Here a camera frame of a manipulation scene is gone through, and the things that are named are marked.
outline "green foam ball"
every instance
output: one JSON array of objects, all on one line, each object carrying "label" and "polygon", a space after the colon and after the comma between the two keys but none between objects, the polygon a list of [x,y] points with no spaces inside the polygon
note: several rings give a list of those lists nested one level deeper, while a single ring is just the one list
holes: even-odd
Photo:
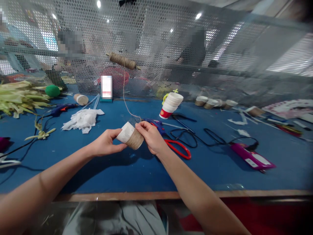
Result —
[{"label": "green foam ball", "polygon": [[60,94],[60,89],[55,85],[47,86],[46,94],[50,97],[57,97]]}]

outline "mesh panel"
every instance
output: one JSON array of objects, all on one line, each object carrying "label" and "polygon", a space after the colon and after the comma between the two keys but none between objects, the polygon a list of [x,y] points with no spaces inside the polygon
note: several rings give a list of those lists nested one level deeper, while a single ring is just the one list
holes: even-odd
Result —
[{"label": "mesh panel", "polygon": [[4,3],[1,74],[97,94],[100,74],[111,73],[113,95],[121,96],[124,69],[105,55],[115,52],[142,68],[126,70],[126,96],[178,89],[191,100],[204,87],[213,97],[265,105],[312,94],[313,36],[305,25],[189,1],[100,3]]}]

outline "hand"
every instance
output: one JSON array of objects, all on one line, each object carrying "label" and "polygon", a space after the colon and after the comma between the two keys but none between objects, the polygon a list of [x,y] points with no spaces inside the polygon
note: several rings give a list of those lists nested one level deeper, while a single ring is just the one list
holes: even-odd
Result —
[{"label": "hand", "polygon": [[146,140],[152,154],[158,155],[166,150],[170,150],[157,128],[152,126],[149,122],[143,121],[136,123],[135,126],[137,131],[142,134]]},{"label": "hand", "polygon": [[113,140],[118,136],[122,129],[106,130],[95,141],[87,147],[90,149],[92,156],[104,156],[116,152],[121,152],[127,147],[126,144],[114,145]]}]

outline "blue table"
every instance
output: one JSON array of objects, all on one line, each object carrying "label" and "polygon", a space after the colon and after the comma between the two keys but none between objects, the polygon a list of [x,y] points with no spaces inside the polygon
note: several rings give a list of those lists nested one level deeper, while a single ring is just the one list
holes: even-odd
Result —
[{"label": "blue table", "polygon": [[[72,98],[52,102],[72,102]],[[148,100],[127,104],[132,113],[142,118],[160,119],[158,114],[161,101]],[[96,126],[92,127],[89,134],[82,134],[78,129],[70,131],[60,129],[79,108],[69,109],[60,117],[45,118],[43,121],[45,131],[52,128],[56,128],[56,131],[46,140],[37,140],[9,156],[22,159],[22,166],[0,169],[0,194],[10,192],[40,170],[52,166],[89,144],[106,129],[121,128],[127,121],[135,123],[123,101],[99,103],[98,109],[102,109],[105,115],[97,117]],[[226,141],[239,137],[229,126],[246,130],[260,142],[257,152],[277,166],[262,174],[250,168],[228,146],[207,147],[199,143],[197,148],[190,148],[192,159],[184,161],[205,183],[218,191],[219,196],[309,193],[313,173],[312,143],[264,124],[257,125],[248,121],[248,125],[238,126],[230,123],[227,119],[241,120],[241,117],[233,111],[206,110],[195,106],[194,103],[184,102],[177,112],[198,121],[183,120],[207,143],[214,142],[205,134],[203,128],[211,129]],[[0,119],[0,136],[11,137],[11,141],[14,142],[8,151],[25,144],[24,139],[33,135],[34,119],[34,115],[28,113],[21,115],[20,119],[12,117]],[[180,125],[173,119],[165,122]],[[168,133],[174,129],[170,126],[164,128]],[[247,144],[253,143],[253,140],[243,141]],[[127,148],[121,153],[94,158],[70,180],[61,194],[72,195],[71,200],[86,198],[93,200],[98,197],[102,200],[179,198],[174,183],[162,164],[149,152],[145,143],[136,151]]]}]

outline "forearm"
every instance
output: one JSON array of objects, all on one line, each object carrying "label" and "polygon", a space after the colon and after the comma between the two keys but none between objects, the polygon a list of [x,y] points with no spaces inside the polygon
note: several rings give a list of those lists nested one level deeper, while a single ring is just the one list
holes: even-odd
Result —
[{"label": "forearm", "polygon": [[206,233],[250,234],[216,194],[170,149],[157,155]]},{"label": "forearm", "polygon": [[6,195],[0,201],[0,231],[27,225],[91,159],[85,146]]}]

